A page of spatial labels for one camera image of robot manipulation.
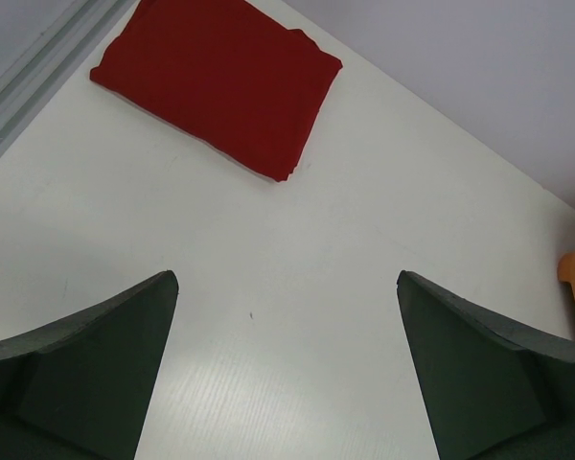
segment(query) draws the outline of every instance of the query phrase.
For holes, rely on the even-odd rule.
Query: wall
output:
[[[575,0],[286,0],[575,207]]]
[[[0,76],[77,0],[0,0]]]

